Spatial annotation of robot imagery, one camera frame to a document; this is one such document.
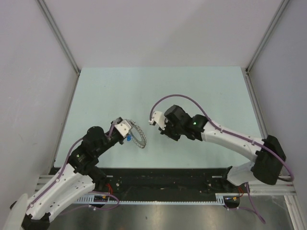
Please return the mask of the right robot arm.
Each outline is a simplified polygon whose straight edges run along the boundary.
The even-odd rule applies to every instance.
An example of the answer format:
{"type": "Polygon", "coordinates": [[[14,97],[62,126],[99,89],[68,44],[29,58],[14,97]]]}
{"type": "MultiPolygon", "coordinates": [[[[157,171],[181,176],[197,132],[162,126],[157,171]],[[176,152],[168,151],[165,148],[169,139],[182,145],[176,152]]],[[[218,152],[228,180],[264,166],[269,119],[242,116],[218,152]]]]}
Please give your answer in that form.
{"type": "Polygon", "coordinates": [[[283,149],[274,136],[252,138],[220,125],[214,126],[203,115],[189,116],[180,106],[173,105],[166,112],[155,111],[152,125],[158,124],[160,133],[178,141],[181,136],[191,140],[214,143],[235,151],[249,161],[240,166],[230,166],[221,180],[226,192],[233,192],[239,185],[258,180],[275,185],[286,159],[283,149]]]}

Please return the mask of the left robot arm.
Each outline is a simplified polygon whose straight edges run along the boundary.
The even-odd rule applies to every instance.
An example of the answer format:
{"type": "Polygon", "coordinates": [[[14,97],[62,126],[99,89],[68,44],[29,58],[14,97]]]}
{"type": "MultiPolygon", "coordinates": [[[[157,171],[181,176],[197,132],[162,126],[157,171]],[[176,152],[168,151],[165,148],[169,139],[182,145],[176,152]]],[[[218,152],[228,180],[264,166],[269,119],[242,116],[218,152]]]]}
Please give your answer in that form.
{"type": "Polygon", "coordinates": [[[122,144],[131,126],[122,121],[107,133],[99,126],[70,148],[61,169],[32,197],[23,194],[10,207],[5,230],[46,230],[70,204],[83,195],[106,186],[106,175],[96,166],[98,158],[116,143],[122,144]]]}

